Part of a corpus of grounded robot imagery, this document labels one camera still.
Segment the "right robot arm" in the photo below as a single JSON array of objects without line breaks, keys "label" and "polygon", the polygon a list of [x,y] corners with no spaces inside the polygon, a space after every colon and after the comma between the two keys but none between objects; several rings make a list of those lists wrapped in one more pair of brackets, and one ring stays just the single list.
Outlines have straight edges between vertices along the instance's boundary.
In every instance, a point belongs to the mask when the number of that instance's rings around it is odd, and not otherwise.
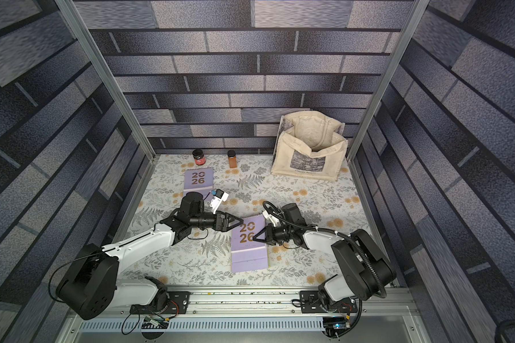
[{"label": "right robot arm", "polygon": [[387,296],[386,285],[396,279],[396,272],[365,230],[344,234],[307,224],[295,203],[279,209],[265,201],[263,208],[269,223],[255,234],[255,241],[270,246],[292,242],[297,248],[330,254],[336,259],[340,274],[318,286],[318,298],[326,310],[350,298],[364,302]]}]

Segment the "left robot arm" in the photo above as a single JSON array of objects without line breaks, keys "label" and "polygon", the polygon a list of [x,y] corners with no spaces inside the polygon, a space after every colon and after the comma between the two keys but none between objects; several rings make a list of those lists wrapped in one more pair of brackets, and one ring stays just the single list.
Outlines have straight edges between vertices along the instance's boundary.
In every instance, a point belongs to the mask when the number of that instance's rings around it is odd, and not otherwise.
[{"label": "left robot arm", "polygon": [[228,232],[243,219],[218,209],[228,198],[222,190],[209,194],[210,206],[199,192],[187,193],[180,206],[149,230],[114,244],[84,246],[77,257],[65,263],[67,271],[50,292],[56,302],[67,304],[83,320],[91,320],[108,308],[130,306],[141,313],[157,314],[167,309],[167,286],[154,277],[121,280],[134,263],[165,250],[190,236],[194,229]]}]

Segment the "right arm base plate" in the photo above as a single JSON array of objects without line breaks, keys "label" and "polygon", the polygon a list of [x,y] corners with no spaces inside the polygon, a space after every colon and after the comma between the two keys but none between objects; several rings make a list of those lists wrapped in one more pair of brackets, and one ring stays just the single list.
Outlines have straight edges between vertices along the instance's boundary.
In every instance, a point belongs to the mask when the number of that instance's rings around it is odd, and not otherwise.
[{"label": "right arm base plate", "polygon": [[318,290],[300,291],[294,304],[303,314],[357,314],[359,311],[356,299],[349,297],[330,303],[319,295]]}]

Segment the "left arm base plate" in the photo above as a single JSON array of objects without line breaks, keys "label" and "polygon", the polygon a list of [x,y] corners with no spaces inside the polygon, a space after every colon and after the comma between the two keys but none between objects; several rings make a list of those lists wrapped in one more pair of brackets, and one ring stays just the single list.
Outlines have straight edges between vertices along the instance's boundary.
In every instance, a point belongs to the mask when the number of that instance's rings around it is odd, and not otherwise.
[{"label": "left arm base plate", "polygon": [[190,292],[159,291],[150,304],[132,305],[130,314],[155,314],[160,316],[185,314],[190,295]]}]

